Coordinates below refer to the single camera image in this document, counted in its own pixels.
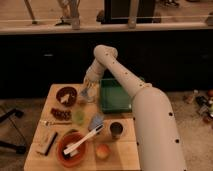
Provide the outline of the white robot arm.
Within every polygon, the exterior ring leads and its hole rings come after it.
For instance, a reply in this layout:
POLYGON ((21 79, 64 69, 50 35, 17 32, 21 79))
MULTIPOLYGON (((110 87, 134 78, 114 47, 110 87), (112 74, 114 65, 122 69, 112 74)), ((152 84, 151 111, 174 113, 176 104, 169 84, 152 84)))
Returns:
POLYGON ((98 82, 108 69, 132 100, 132 114, 143 171, 187 171, 182 143, 170 100, 117 61, 114 47, 97 45, 85 79, 98 82))

